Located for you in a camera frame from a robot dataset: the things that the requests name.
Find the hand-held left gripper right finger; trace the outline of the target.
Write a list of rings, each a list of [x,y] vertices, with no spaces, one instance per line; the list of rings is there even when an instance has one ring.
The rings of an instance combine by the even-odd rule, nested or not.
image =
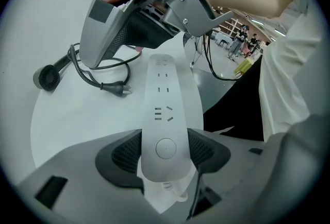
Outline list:
[[[329,116],[313,115],[265,143],[188,131],[197,193],[210,207],[190,223],[284,223],[312,210],[329,157]]]

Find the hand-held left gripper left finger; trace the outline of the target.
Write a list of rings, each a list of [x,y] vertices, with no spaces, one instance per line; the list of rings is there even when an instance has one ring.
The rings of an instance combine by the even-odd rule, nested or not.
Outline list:
[[[137,176],[141,131],[70,146],[19,185],[43,223],[164,223]]]

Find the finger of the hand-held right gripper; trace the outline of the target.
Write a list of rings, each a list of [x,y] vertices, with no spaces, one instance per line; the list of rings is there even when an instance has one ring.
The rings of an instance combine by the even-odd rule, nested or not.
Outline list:
[[[96,67],[133,12],[151,0],[130,0],[118,8],[103,0],[92,0],[82,28],[80,59],[87,67]]]

